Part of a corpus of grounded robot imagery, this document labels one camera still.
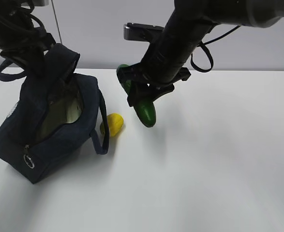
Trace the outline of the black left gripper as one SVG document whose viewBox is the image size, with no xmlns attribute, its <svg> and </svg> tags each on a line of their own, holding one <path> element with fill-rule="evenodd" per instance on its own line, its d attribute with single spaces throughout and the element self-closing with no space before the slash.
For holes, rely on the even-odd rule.
<svg viewBox="0 0 284 232">
<path fill-rule="evenodd" d="M 49 51 L 56 41 L 51 33 L 39 36 L 19 47 L 1 51 L 0 56 L 16 64 L 37 77 L 45 74 L 45 51 Z"/>
</svg>

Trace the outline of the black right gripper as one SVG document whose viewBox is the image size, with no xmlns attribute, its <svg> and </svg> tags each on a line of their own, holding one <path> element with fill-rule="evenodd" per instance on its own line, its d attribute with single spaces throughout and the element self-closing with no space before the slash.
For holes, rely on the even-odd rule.
<svg viewBox="0 0 284 232">
<path fill-rule="evenodd" d="M 129 106 L 136 106 L 144 100 L 153 102 L 174 91 L 174 83 L 187 81 L 190 72 L 184 67 L 166 67 L 163 64 L 139 62 L 117 67 L 117 78 L 128 93 Z"/>
</svg>

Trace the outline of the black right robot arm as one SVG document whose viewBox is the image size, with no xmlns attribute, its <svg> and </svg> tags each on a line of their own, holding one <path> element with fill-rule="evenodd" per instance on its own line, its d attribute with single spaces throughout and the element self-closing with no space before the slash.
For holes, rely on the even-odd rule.
<svg viewBox="0 0 284 232">
<path fill-rule="evenodd" d="M 164 27 L 124 25 L 126 40 L 149 43 L 139 63 L 117 71 L 121 84 L 132 84 L 130 106 L 144 99 L 154 101 L 172 92 L 177 81 L 186 81 L 190 72 L 185 62 L 215 26 L 268 28 L 284 18 L 284 0 L 177 0 L 174 6 Z"/>
</svg>

